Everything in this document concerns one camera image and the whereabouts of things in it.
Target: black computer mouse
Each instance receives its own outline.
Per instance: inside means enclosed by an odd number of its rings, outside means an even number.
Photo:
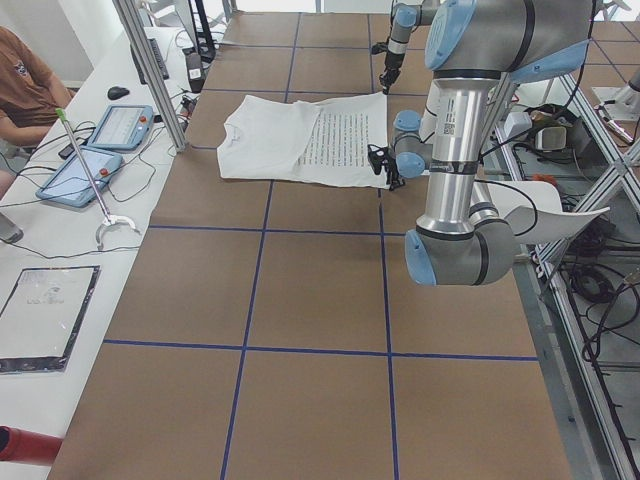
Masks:
[[[109,100],[117,100],[119,98],[124,97],[125,95],[129,95],[129,89],[124,87],[111,87],[107,91],[107,98]]]

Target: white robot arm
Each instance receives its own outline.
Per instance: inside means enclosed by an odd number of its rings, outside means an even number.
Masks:
[[[515,83],[546,80],[585,60],[592,0],[447,0],[400,4],[387,47],[383,89],[397,78],[408,35],[431,21],[425,64],[439,90],[432,154],[420,137],[421,116],[395,120],[395,160],[405,178],[429,169],[425,212],[405,237],[409,273],[421,284],[481,285],[501,278],[518,242],[499,217],[485,185],[475,182],[489,91],[501,74]]]

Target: tablet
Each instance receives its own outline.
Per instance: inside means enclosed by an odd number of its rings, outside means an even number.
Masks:
[[[97,187],[103,189],[122,165],[122,155],[88,146],[80,149]],[[84,207],[95,196],[75,152],[36,191],[36,197],[42,200],[77,208]]]
[[[110,105],[87,145],[128,152],[138,148],[153,125],[149,105]]]

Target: white table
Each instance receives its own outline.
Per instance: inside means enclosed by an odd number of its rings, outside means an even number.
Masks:
[[[149,37],[158,40],[160,50],[166,58],[170,78],[165,84],[170,96],[189,88],[184,56],[175,44],[178,32],[179,29],[174,28],[152,28],[147,31]],[[114,85],[127,87],[131,91],[130,95],[110,102],[106,92]],[[180,99],[181,95],[176,96],[174,105],[177,106]],[[66,109],[67,118],[72,126],[86,120],[96,123],[110,103],[154,105],[149,88],[141,85],[138,80],[131,60],[129,40],[125,34],[114,43],[77,93]],[[58,122],[44,141],[63,133],[64,129]],[[68,140],[61,139],[36,152],[29,166],[57,167],[62,163],[57,152],[67,143]],[[135,153],[125,155],[125,161],[133,158]],[[105,190],[105,201],[111,213],[129,216],[141,231],[141,235],[138,235],[124,226],[109,229],[103,237],[105,250],[140,245],[151,211],[169,174],[174,153],[171,140],[163,130],[143,155],[144,160],[157,170],[149,187],[126,203],[117,203]],[[50,174],[47,171],[42,173],[32,177],[39,184]],[[127,197],[141,188],[151,173],[152,169],[148,165],[134,160],[114,176],[111,189],[119,198]],[[0,205],[35,200],[36,189],[27,179],[19,177]],[[1,208],[1,211],[24,231],[20,245],[49,256],[71,255],[96,249],[95,232],[103,215],[95,201],[82,210],[38,202]],[[137,250],[132,250],[46,260],[24,250],[0,244],[0,304],[4,304],[8,298],[23,268],[99,265],[101,269],[66,370],[62,373],[0,376],[0,425],[55,436],[65,435],[136,254]],[[0,462],[0,480],[41,480],[46,478],[48,472],[48,467]]]

